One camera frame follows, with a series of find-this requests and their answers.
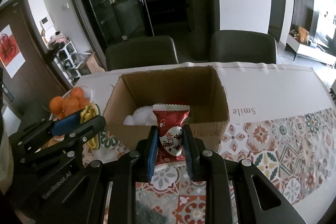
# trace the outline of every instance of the orange fruit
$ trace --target orange fruit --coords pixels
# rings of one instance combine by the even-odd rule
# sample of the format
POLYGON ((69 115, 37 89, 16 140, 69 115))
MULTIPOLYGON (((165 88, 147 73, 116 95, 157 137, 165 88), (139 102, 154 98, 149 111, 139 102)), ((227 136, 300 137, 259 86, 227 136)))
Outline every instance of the orange fruit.
POLYGON ((61 120, 64 118, 64 112, 61 112, 60 114, 57 115, 57 119, 61 120))
POLYGON ((77 88, 73 88, 70 91, 70 96, 77 98, 77 100, 79 100, 79 98, 83 98, 84 97, 84 90, 82 90, 80 87, 77 88))
POLYGON ((64 116, 69 116, 72 113, 75 113, 76 111, 80 110, 79 106, 69 106, 67 110, 64 113, 64 116))
POLYGON ((82 97, 78 99, 78 102, 79 102, 79 108, 83 109, 85 106, 87 106, 90 103, 90 99, 82 97))
POLYGON ((68 107, 79 107, 79 102, 76 98, 72 96, 68 96, 64 98, 63 103, 62 103, 63 111, 67 111, 68 107))
POLYGON ((63 98, 61 96, 56 96, 50 101, 49 108, 52 114, 58 115, 62 112, 62 103, 63 98))

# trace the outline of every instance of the white label on wrapper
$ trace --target white label on wrapper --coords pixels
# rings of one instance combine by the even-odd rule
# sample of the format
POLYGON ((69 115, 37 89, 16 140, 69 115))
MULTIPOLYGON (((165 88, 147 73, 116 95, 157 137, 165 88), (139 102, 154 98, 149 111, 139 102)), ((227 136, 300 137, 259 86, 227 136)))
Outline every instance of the white label on wrapper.
POLYGON ((173 156, 182 153, 182 127, 172 127, 166 135, 160 137, 160 142, 164 149, 173 156))

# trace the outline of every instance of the yellow object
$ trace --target yellow object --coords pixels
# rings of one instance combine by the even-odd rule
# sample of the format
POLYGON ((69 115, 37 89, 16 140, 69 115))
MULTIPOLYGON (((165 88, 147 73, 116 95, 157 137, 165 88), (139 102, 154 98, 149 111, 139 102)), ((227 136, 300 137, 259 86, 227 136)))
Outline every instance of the yellow object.
MULTIPOLYGON (((79 123, 85 123, 93 117, 99 115, 99 109, 95 103, 90 103, 84 107, 84 110, 81 112, 81 119, 79 123)), ((93 150, 99 149, 99 136, 95 135, 91 140, 89 140, 86 144, 89 148, 93 150)))

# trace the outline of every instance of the patterned tablecloth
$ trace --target patterned tablecloth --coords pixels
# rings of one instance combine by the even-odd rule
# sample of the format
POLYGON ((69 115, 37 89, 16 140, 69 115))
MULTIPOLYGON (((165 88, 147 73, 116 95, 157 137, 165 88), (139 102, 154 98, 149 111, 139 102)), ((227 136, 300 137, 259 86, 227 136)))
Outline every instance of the patterned tablecloth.
MULTIPOLYGON (((331 108, 295 117, 229 124, 218 153, 228 160, 251 160, 295 204, 335 171, 335 126, 336 112, 331 108)), ((100 150, 85 146, 85 166, 94 159, 116 160, 128 151, 109 132, 100 138, 100 150)), ((230 191, 237 223, 232 185, 230 191)), ((138 217, 145 223, 202 224, 205 195, 205 182, 190 181, 184 166, 166 168, 155 172, 151 183, 136 184, 138 217)))
MULTIPOLYGON (((291 204, 298 203, 295 206, 300 207, 299 213, 307 223, 316 223, 336 192, 324 189, 323 185, 336 169, 336 108, 313 69, 249 63, 197 65, 214 66, 227 95, 230 123, 217 152, 229 160, 250 159, 291 204), (321 185, 318 192, 328 196, 329 201, 320 199, 319 210, 311 197, 301 201, 321 185)), ((78 85, 92 87, 96 102, 105 109, 122 73, 176 66, 112 71, 82 77, 78 85)), ((109 132, 100 138, 99 150, 93 152, 85 147, 84 165, 94 159, 116 160, 128 151, 109 132)), ((232 185, 230 188, 237 222, 232 185)), ((205 191, 204 182, 189 180, 185 167, 155 172, 151 183, 136 185, 139 223, 201 224, 205 216, 205 191)))

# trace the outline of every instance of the candy wrapper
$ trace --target candy wrapper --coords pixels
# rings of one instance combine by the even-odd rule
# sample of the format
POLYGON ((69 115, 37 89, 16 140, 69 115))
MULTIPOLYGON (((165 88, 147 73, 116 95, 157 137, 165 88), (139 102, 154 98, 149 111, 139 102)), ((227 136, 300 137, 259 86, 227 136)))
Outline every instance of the candy wrapper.
POLYGON ((182 155, 182 127, 189 114, 186 105, 154 105, 159 144, 155 170, 185 165, 182 155))

